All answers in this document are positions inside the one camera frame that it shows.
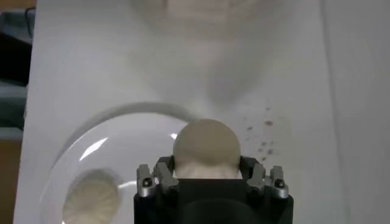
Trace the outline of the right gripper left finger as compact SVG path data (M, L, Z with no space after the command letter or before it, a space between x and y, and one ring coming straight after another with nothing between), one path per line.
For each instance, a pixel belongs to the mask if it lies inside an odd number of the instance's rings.
M153 197L159 189L163 195L175 195L179 191L179 181L174 177L174 157L160 157L150 171L147 164L141 164L137 170L136 187L140 197Z

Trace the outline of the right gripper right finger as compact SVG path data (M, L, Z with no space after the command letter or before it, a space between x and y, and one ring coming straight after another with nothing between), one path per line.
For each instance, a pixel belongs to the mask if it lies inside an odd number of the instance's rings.
M239 171L250 191L254 190L260 196L265 195L267 191L272 198L276 199L289 197L289 187L284 179L282 166L273 166L267 175L264 165L257 159L241 156Z

